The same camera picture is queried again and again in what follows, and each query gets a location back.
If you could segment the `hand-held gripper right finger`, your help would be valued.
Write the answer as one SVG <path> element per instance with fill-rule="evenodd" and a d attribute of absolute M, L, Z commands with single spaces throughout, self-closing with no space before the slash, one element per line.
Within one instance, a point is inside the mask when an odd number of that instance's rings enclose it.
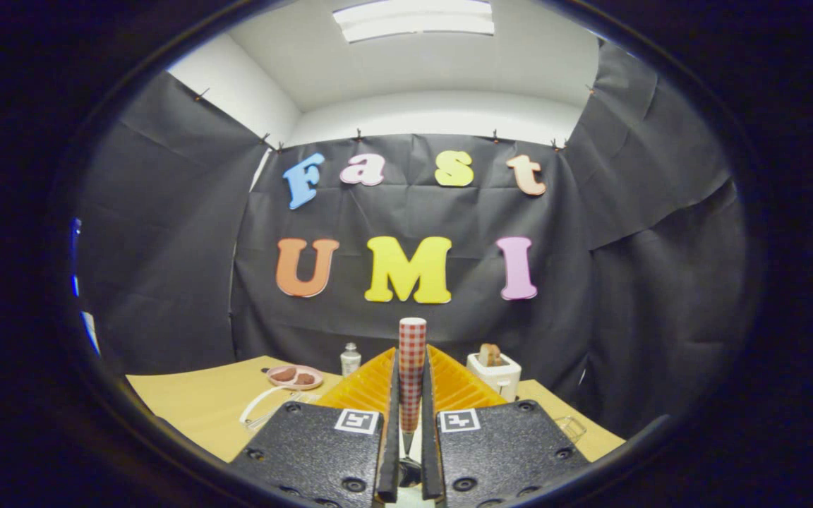
<path fill-rule="evenodd" d="M 421 415 L 423 496 L 438 507 L 503 507 L 558 488 L 589 465 L 542 405 L 503 401 L 433 346 Z"/>

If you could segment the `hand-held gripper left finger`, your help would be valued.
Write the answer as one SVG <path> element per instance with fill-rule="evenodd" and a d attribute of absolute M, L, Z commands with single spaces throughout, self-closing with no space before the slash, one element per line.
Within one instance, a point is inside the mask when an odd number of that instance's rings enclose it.
<path fill-rule="evenodd" d="M 301 504 L 382 507 L 396 501 L 397 364 L 397 350 L 390 349 L 322 399 L 284 402 L 230 468 Z"/>

